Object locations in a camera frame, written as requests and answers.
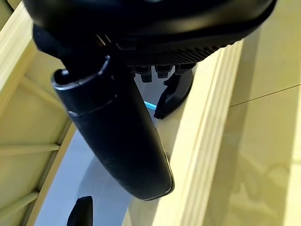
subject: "blue cable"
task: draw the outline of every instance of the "blue cable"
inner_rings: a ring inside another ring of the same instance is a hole
[[[149,109],[156,110],[156,108],[157,108],[156,105],[153,105],[153,104],[151,104],[149,102],[145,101],[144,103],[145,103],[146,107],[149,108]]]

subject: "light wooden surface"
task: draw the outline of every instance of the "light wooden surface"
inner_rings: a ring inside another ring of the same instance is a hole
[[[32,20],[20,3],[0,32],[1,226],[34,225],[75,131],[37,53]],[[56,63],[45,62],[53,69]]]
[[[246,38],[204,226],[298,226],[300,1]]]
[[[241,47],[238,42],[199,63],[186,102],[158,121],[175,189],[151,202],[133,199],[123,226],[191,226],[203,221]]]
[[[299,92],[230,108],[203,225],[284,225]]]
[[[259,30],[245,38],[231,105],[300,84],[301,1],[279,0]]]

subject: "wooden frame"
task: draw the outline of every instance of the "wooden frame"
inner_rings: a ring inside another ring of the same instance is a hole
[[[32,98],[38,98],[43,103],[42,108],[50,106],[57,109],[55,112],[62,115],[60,121],[64,124],[56,143],[41,145],[0,144],[0,160],[1,158],[28,156],[29,154],[53,153],[45,165],[36,189],[4,208],[0,208],[0,221],[3,221],[27,206],[21,225],[32,226],[73,137],[75,126],[67,121],[68,116],[56,98],[24,76],[28,68],[31,67],[38,51],[32,40],[32,20],[23,3],[19,4],[0,32],[0,43],[0,118],[10,105],[16,90],[21,87],[21,89],[26,89],[26,92],[31,93]]]

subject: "white floor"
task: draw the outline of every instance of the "white floor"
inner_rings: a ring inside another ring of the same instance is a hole
[[[165,89],[162,84],[164,80],[155,76],[153,82],[148,84],[142,83],[140,76],[136,76],[135,80],[144,100],[156,104]],[[86,195],[93,197],[95,226],[122,224],[132,197],[108,174],[77,131],[35,226],[66,226],[77,198]]]

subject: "wooden slat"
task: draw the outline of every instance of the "wooden slat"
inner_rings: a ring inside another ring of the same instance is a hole
[[[3,208],[0,210],[0,223],[4,219],[10,217],[14,213],[18,212],[20,209],[31,203],[32,201],[36,200],[39,196],[38,192],[32,192],[21,199],[17,200],[13,204]]]
[[[59,145],[0,145],[0,157],[57,151]]]
[[[0,32],[0,117],[37,49],[32,40],[32,20],[20,3]]]
[[[35,96],[42,98],[47,103],[52,104],[53,106],[57,107],[58,109],[65,110],[62,103],[54,98],[49,93],[45,92],[41,87],[30,81],[28,78],[23,77],[21,80],[21,85],[33,93]]]
[[[48,173],[48,175],[47,175],[47,177],[45,179],[43,187],[42,187],[42,189],[40,191],[40,194],[39,194],[39,196],[38,196],[38,198],[36,200],[36,203],[35,203],[35,205],[34,205],[34,207],[32,209],[32,213],[31,213],[31,215],[30,215],[30,217],[28,219],[28,222],[27,222],[26,226],[33,226],[34,225],[34,223],[35,223],[35,221],[36,221],[36,219],[38,217],[38,214],[39,214],[39,212],[40,212],[40,210],[42,208],[44,200],[45,200],[45,198],[47,196],[47,193],[48,193],[48,191],[50,189],[50,186],[51,186],[51,184],[52,184],[52,182],[53,182],[53,180],[55,178],[57,170],[58,170],[58,168],[61,165],[63,157],[65,156],[65,153],[66,153],[66,151],[68,149],[68,146],[69,146],[70,141],[71,141],[71,139],[72,139],[72,137],[74,135],[75,130],[76,130],[75,125],[71,124],[71,126],[70,126],[70,128],[69,128],[69,130],[68,130],[68,132],[67,132],[67,134],[65,136],[65,139],[64,139],[64,141],[63,141],[63,143],[62,143],[62,145],[61,145],[61,147],[60,147],[60,149],[59,149],[59,151],[58,151],[58,153],[56,155],[56,158],[55,158],[55,160],[54,160],[54,162],[53,162],[53,164],[51,166],[51,169],[50,169],[50,171],[49,171],[49,173]]]
[[[8,3],[13,9],[16,9],[20,4],[21,0],[8,0]]]

